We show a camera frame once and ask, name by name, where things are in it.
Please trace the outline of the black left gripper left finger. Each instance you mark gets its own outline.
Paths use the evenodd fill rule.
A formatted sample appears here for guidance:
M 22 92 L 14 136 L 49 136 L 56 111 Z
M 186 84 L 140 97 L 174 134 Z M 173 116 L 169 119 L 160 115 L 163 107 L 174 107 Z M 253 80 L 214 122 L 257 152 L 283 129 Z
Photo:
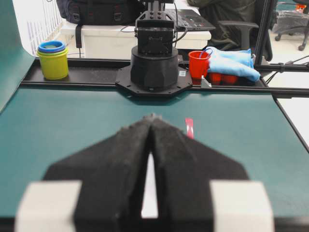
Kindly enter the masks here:
M 151 124 L 144 118 L 51 164 L 27 186 L 15 231 L 118 232 L 139 218 Z

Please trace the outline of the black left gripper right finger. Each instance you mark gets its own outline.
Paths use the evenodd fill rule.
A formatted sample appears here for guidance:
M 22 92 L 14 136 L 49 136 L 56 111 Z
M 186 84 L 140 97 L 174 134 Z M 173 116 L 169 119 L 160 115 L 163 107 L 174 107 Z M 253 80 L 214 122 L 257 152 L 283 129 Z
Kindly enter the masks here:
M 152 122 L 158 212 L 171 232 L 272 232 L 272 207 L 260 181 L 239 162 Z

